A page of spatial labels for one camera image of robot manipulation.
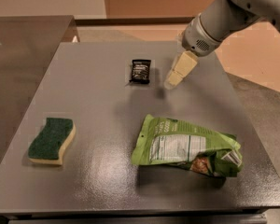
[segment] green chip bag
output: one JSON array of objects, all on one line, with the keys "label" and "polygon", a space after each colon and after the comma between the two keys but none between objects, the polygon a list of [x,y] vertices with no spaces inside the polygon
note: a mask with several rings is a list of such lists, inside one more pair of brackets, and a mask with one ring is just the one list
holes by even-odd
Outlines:
[{"label": "green chip bag", "polygon": [[169,164],[210,176],[237,176],[243,168],[235,137],[182,120],[147,115],[132,154],[134,165]]}]

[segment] chip bag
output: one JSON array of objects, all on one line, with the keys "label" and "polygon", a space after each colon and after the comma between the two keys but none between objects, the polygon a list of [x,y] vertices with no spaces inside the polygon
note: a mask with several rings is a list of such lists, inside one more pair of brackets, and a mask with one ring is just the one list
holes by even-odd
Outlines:
[{"label": "chip bag", "polygon": [[230,134],[186,121],[147,115],[132,154],[134,165],[169,164],[210,176],[237,176],[241,145]]}]

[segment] gray tabletop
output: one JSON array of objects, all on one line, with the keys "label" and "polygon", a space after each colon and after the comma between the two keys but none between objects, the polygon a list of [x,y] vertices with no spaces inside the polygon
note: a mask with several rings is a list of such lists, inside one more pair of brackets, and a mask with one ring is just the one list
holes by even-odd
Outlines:
[{"label": "gray tabletop", "polygon": [[0,18],[0,162],[73,16]]},{"label": "gray tabletop", "polygon": [[[280,207],[280,178],[215,54],[178,86],[162,82],[175,42],[62,44],[0,165],[0,214],[230,211]],[[151,83],[126,85],[132,59],[151,59]],[[212,178],[130,157],[146,114],[237,135],[245,167]],[[27,148],[46,117],[70,118],[77,136],[62,167],[39,166]]]}]

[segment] green and yellow sponge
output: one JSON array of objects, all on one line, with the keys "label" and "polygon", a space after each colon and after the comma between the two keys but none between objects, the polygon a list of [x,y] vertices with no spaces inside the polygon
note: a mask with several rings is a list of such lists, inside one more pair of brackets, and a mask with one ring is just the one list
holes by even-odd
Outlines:
[{"label": "green and yellow sponge", "polygon": [[47,118],[44,129],[30,145],[30,161],[63,165],[63,154],[71,144],[76,127],[71,119]]}]

